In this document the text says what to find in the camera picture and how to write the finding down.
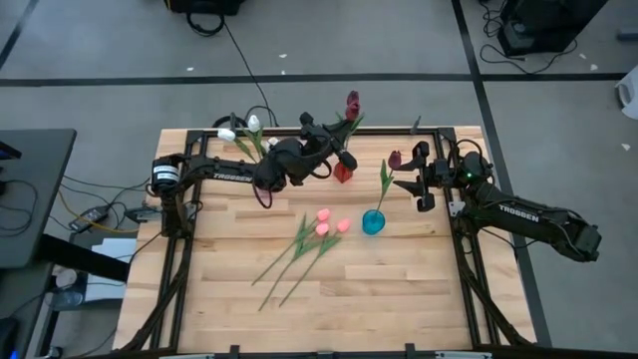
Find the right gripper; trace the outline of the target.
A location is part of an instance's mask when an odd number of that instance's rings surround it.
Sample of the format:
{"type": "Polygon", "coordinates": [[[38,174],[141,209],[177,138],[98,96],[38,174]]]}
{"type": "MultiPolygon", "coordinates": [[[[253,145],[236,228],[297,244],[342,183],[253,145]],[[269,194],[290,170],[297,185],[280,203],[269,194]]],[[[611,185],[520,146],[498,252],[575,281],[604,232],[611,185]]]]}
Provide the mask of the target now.
{"type": "Polygon", "coordinates": [[[429,154],[429,144],[418,142],[412,149],[412,159],[398,167],[400,172],[412,172],[424,168],[423,181],[393,181],[393,184],[406,190],[417,199],[417,211],[419,212],[427,212],[435,207],[435,197],[430,193],[431,187],[451,188],[454,184],[454,177],[448,161],[436,159],[427,163],[429,154]]]}

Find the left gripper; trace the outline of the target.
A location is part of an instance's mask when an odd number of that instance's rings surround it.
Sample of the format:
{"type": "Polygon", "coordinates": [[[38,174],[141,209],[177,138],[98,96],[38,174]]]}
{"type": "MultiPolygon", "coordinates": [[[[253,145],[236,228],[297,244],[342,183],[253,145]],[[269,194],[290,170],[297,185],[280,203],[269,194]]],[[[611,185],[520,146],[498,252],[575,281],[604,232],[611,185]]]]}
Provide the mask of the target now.
{"type": "Polygon", "coordinates": [[[306,143],[300,149],[298,160],[321,162],[338,155],[339,162],[349,171],[358,167],[357,160],[348,151],[341,151],[344,140],[351,132],[351,122],[339,120],[332,125],[315,125],[314,118],[307,112],[299,116],[299,122],[302,125],[300,137],[306,143]]]}

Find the dark red tulip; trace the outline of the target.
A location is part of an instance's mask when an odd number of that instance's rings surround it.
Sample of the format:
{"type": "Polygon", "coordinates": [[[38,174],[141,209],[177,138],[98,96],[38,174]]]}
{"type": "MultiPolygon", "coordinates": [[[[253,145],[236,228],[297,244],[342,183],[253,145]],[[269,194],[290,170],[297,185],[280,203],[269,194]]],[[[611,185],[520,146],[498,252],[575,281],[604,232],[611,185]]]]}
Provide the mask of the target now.
{"type": "Polygon", "coordinates": [[[339,115],[339,120],[343,123],[347,130],[342,150],[338,153],[339,162],[348,170],[354,170],[357,167],[356,159],[348,152],[348,144],[350,138],[358,130],[365,115],[361,113],[360,106],[353,104],[346,108],[343,116],[339,115]]]}
{"type": "Polygon", "coordinates": [[[377,205],[377,209],[380,209],[389,189],[389,186],[394,180],[394,170],[397,170],[401,165],[402,154],[400,151],[392,151],[386,160],[382,160],[380,169],[381,195],[377,205]]]}
{"type": "Polygon", "coordinates": [[[351,91],[346,99],[345,120],[350,123],[350,130],[346,137],[345,146],[348,146],[351,136],[356,131],[361,120],[361,104],[357,91],[351,91]]]}

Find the teal glass vase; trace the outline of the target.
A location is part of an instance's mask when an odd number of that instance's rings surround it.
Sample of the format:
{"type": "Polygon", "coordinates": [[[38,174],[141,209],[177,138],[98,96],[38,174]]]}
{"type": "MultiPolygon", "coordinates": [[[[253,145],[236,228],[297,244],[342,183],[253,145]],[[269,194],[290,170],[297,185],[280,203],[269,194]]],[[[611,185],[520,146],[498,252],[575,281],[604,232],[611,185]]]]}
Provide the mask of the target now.
{"type": "Polygon", "coordinates": [[[370,209],[362,216],[362,230],[368,235],[376,235],[385,225],[385,216],[378,209],[370,209]]]}

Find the pink tulip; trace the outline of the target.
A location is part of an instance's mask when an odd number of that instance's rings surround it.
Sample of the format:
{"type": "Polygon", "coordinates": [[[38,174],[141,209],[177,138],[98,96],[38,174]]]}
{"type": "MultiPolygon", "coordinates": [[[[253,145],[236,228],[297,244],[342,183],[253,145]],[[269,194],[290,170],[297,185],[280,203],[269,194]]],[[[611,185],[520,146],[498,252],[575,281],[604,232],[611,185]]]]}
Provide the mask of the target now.
{"type": "Polygon", "coordinates": [[[324,256],[332,247],[340,242],[342,239],[342,235],[348,231],[351,226],[351,220],[348,218],[342,219],[336,225],[336,230],[334,233],[330,233],[326,231],[323,234],[322,240],[317,245],[318,252],[315,258],[310,262],[306,270],[297,280],[297,282],[290,288],[289,292],[286,296],[281,300],[279,306],[283,306],[289,299],[289,297],[294,293],[297,287],[306,279],[307,275],[311,272],[315,264],[319,261],[319,259],[324,256]]]}
{"type": "Polygon", "coordinates": [[[272,284],[270,290],[264,297],[262,303],[258,308],[259,311],[261,311],[262,308],[268,303],[278,283],[282,279],[283,275],[288,271],[290,266],[305,253],[317,247],[319,245],[319,242],[316,240],[316,237],[323,239],[327,235],[328,231],[329,224],[327,222],[316,223],[315,220],[313,220],[312,222],[307,224],[306,219],[302,220],[293,239],[293,242],[286,249],[284,249],[283,252],[271,264],[269,264],[266,269],[252,282],[252,284],[256,284],[259,280],[261,280],[262,277],[265,276],[268,271],[284,257],[285,254],[293,249],[290,260],[283,267],[282,271],[279,273],[274,283],[272,284]]]}
{"type": "Polygon", "coordinates": [[[260,281],[271,269],[277,264],[283,256],[292,248],[295,249],[293,257],[296,258],[301,254],[304,248],[304,241],[315,232],[315,228],[319,224],[326,224],[330,216],[330,210],[328,208],[320,209],[315,218],[310,222],[306,220],[306,214],[303,214],[302,220],[298,226],[297,232],[292,242],[253,280],[252,285],[260,281]]]}

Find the purple glass vase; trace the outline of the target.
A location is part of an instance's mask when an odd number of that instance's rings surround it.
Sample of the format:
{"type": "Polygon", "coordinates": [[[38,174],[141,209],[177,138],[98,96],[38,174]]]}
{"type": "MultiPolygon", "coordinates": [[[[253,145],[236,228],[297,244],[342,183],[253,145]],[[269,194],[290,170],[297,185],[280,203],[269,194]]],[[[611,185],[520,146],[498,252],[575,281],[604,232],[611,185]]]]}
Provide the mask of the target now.
{"type": "Polygon", "coordinates": [[[251,184],[253,194],[257,202],[265,209],[271,209],[273,205],[273,194],[270,188],[263,189],[258,187],[255,182],[251,184]]]}

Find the red glass vase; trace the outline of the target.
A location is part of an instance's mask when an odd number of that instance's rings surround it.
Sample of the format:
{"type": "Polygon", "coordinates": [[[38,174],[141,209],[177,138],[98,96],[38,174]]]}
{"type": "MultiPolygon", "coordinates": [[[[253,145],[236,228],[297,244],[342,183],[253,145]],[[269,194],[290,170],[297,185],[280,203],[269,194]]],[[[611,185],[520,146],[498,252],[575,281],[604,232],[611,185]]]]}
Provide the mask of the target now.
{"type": "Polygon", "coordinates": [[[332,172],[333,177],[340,183],[350,180],[354,171],[347,168],[342,162],[338,162],[332,172]]]}

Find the black floor equipment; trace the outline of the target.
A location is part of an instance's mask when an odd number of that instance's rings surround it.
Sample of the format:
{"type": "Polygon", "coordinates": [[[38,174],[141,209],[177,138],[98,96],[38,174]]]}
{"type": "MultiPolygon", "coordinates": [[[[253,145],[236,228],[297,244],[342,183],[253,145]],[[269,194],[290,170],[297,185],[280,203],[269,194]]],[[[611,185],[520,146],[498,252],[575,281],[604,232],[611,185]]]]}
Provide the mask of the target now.
{"type": "Polygon", "coordinates": [[[198,13],[234,16],[245,0],[162,0],[174,13],[198,13]]]}

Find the black equipment case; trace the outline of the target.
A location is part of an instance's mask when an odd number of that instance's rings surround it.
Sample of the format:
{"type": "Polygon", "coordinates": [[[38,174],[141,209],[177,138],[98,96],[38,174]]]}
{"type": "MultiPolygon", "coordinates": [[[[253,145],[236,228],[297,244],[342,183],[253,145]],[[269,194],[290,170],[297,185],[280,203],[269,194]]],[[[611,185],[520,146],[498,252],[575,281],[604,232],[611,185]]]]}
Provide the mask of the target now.
{"type": "Polygon", "coordinates": [[[497,39],[507,56],[560,53],[609,0],[506,0],[497,39]]]}

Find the white plastic object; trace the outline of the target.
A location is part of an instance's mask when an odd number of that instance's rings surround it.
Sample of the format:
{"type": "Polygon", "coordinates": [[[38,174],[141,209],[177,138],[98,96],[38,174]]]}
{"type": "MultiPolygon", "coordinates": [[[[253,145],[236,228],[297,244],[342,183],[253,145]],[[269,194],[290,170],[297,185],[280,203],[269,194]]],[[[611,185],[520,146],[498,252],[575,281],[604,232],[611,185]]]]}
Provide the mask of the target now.
{"type": "Polygon", "coordinates": [[[615,89],[623,115],[638,121],[638,65],[616,84],[615,89]]]}

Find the white paper sheet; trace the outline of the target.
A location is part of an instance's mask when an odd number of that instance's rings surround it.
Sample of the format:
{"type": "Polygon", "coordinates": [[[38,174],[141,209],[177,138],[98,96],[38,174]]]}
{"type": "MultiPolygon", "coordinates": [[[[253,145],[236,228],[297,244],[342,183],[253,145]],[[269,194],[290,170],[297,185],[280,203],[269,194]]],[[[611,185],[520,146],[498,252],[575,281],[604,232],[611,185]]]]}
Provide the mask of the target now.
{"type": "MultiPolygon", "coordinates": [[[[105,238],[101,244],[93,245],[92,251],[129,263],[137,250],[136,242],[134,238],[105,238]]],[[[84,300],[121,300],[125,296],[126,288],[124,282],[89,274],[84,300]]]]}

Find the black power adapter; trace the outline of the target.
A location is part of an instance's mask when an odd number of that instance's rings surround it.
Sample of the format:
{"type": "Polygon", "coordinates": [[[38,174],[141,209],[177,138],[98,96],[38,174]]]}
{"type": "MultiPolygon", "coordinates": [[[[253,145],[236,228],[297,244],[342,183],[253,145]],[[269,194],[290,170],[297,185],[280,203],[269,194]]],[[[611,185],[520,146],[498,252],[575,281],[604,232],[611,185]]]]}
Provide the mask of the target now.
{"type": "Polygon", "coordinates": [[[93,227],[95,223],[101,224],[109,216],[108,211],[109,208],[106,205],[87,209],[80,214],[79,218],[68,223],[69,229],[74,233],[82,233],[93,227]]]}

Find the white round cup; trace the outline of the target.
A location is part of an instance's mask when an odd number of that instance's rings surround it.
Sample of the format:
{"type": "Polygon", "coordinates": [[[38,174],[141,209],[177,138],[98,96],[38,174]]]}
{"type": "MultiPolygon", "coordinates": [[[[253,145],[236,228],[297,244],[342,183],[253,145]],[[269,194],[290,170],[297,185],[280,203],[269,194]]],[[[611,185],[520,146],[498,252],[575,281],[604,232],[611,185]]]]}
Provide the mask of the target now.
{"type": "Polygon", "coordinates": [[[57,288],[65,289],[72,287],[78,281],[78,272],[74,269],[61,269],[55,275],[55,284],[57,288]]]}

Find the black desk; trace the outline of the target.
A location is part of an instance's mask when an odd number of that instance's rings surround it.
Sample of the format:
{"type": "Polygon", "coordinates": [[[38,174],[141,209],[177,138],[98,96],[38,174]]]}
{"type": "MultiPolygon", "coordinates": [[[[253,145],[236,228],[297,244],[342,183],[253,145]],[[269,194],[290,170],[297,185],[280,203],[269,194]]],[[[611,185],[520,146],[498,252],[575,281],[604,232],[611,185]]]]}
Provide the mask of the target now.
{"type": "Polygon", "coordinates": [[[130,266],[119,259],[45,232],[70,159],[73,129],[0,130],[0,270],[37,262],[58,264],[126,281],[130,266]]]}

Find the black table edge frame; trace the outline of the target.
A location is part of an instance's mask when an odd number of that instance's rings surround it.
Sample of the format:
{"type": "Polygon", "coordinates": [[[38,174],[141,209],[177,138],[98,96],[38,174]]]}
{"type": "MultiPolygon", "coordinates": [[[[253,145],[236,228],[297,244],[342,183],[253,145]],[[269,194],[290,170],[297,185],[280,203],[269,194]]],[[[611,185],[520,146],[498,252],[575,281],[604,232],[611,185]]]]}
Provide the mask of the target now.
{"type": "Polygon", "coordinates": [[[460,279],[462,258],[506,319],[533,340],[519,269],[504,233],[495,229],[455,241],[446,192],[437,191],[436,207],[420,213],[408,193],[393,187],[379,209],[385,227],[376,235],[362,230],[363,214],[377,209],[380,167],[390,152],[408,155],[418,142],[427,142],[432,156],[439,157],[453,140],[460,141],[462,152],[485,147],[477,127],[424,128],[414,136],[406,128],[361,129],[349,144],[359,164],[349,181],[307,179],[278,193],[271,209],[243,183],[206,180],[190,188],[186,198],[200,205],[193,239],[160,237],[156,220],[140,229],[115,346],[133,339],[182,263],[188,266],[185,283],[150,347],[219,356],[231,350],[370,356],[407,344],[420,350],[501,344],[503,333],[460,279]],[[293,263],[259,311],[293,249],[254,285],[253,280],[292,242],[303,214],[310,222],[323,208],[330,210],[328,232],[345,218],[350,228],[279,306],[318,247],[293,263]]]}

